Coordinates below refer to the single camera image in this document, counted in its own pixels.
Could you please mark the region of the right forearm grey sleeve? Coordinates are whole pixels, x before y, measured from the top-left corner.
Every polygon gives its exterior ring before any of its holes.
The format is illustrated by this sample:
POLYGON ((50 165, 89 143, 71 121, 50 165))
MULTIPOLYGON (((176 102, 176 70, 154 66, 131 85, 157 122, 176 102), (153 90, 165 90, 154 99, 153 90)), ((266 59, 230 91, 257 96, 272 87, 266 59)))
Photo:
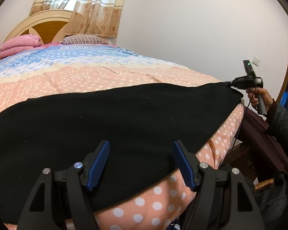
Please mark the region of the right forearm grey sleeve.
POLYGON ((273 100, 267 111, 269 131, 279 143, 288 144, 288 112, 273 100))

